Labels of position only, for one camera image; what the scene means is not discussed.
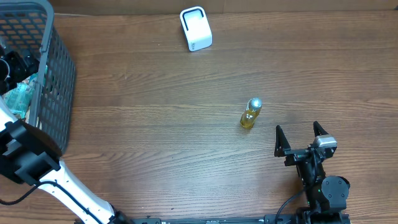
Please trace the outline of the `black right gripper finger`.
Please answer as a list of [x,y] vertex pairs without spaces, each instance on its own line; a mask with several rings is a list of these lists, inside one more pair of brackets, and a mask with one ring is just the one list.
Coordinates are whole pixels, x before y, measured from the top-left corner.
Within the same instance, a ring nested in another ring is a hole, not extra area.
[[287,151],[291,150],[291,146],[282,130],[282,128],[277,125],[275,128],[276,140],[275,140],[275,157],[284,157]]
[[317,136],[322,136],[322,135],[327,135],[328,132],[326,132],[322,126],[320,125],[320,123],[318,121],[314,121],[313,122],[313,131],[314,131],[314,135],[315,137]]

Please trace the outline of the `teal snack packet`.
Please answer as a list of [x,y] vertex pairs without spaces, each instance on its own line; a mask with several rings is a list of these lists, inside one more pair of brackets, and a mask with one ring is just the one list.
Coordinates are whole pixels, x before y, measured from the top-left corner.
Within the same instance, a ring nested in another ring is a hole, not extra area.
[[38,74],[35,73],[17,84],[15,89],[2,95],[13,115],[25,122],[29,121],[32,100],[36,93]]

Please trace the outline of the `yellow liquid bottle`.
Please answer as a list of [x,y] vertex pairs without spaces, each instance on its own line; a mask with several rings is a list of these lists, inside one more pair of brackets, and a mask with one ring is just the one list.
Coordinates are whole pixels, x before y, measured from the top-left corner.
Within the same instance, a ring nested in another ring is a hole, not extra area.
[[251,129],[254,126],[256,118],[259,116],[261,108],[262,100],[260,98],[251,98],[241,116],[240,125],[245,129]]

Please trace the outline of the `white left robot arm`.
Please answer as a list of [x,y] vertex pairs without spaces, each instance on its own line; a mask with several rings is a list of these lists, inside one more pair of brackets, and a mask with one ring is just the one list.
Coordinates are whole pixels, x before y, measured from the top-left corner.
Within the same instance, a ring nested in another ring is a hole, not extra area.
[[14,201],[22,202],[41,189],[57,198],[83,223],[130,223],[123,212],[97,197],[66,166],[57,143],[41,129],[16,118],[5,101],[1,102],[1,175],[31,186]]

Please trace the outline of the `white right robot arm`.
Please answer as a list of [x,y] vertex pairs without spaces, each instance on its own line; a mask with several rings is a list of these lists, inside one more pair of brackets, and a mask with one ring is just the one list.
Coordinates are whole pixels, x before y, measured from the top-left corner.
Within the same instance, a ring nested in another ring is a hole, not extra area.
[[[292,149],[282,128],[275,128],[276,157],[283,157],[286,167],[295,166],[303,189],[287,199],[278,209],[274,223],[350,223],[346,209],[350,182],[336,175],[327,176],[322,162],[333,157],[337,149],[336,139],[317,122],[313,122],[314,141],[304,149]],[[293,200],[306,195],[307,206],[300,207],[292,215],[282,216],[283,209]]]

